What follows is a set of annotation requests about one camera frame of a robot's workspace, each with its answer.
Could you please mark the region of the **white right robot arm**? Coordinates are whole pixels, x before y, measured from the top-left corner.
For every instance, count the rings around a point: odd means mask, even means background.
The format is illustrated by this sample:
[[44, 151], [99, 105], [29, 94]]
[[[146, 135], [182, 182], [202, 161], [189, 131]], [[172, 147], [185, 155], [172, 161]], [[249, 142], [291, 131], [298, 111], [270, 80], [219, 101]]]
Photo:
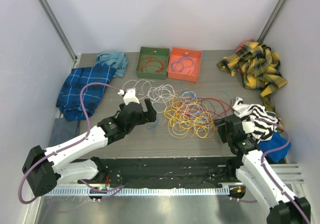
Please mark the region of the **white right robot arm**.
[[268, 224], [309, 224], [311, 206], [305, 197], [299, 198], [279, 178], [266, 160], [257, 142], [247, 137], [253, 132], [252, 121], [242, 121], [236, 115], [214, 121], [223, 143], [235, 157], [226, 163], [226, 177], [240, 181], [252, 193], [266, 213]]

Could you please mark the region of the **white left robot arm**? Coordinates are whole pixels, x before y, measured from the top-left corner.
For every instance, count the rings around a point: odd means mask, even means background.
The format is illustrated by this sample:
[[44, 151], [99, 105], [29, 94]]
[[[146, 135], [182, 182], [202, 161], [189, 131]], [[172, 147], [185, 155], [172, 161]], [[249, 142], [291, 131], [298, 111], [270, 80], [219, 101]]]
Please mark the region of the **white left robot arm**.
[[157, 112], [151, 101], [145, 99], [145, 105], [146, 111], [140, 103], [123, 103], [115, 115], [102, 119], [78, 137], [46, 149], [39, 145], [31, 148], [22, 167], [24, 176], [21, 184], [27, 182], [37, 198], [68, 182], [93, 180], [97, 184], [102, 183], [108, 170], [99, 158], [80, 163], [75, 160], [123, 139], [135, 126], [155, 122]]

